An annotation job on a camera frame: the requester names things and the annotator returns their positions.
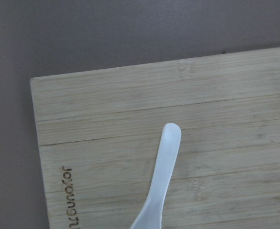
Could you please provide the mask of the bamboo cutting board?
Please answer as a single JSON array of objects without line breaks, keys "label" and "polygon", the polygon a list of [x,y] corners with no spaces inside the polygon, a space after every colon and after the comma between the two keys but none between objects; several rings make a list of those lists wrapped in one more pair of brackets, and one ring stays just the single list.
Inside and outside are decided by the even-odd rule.
[{"label": "bamboo cutting board", "polygon": [[280,229],[280,48],[32,78],[52,229]]}]

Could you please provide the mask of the white ceramic spoon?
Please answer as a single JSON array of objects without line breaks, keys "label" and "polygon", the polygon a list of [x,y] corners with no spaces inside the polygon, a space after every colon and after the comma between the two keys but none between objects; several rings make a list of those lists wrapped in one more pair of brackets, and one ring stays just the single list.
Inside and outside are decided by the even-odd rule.
[{"label": "white ceramic spoon", "polygon": [[181,129],[177,124],[167,123],[164,126],[147,198],[131,225],[132,229],[162,227],[164,202],[179,152],[181,136]]}]

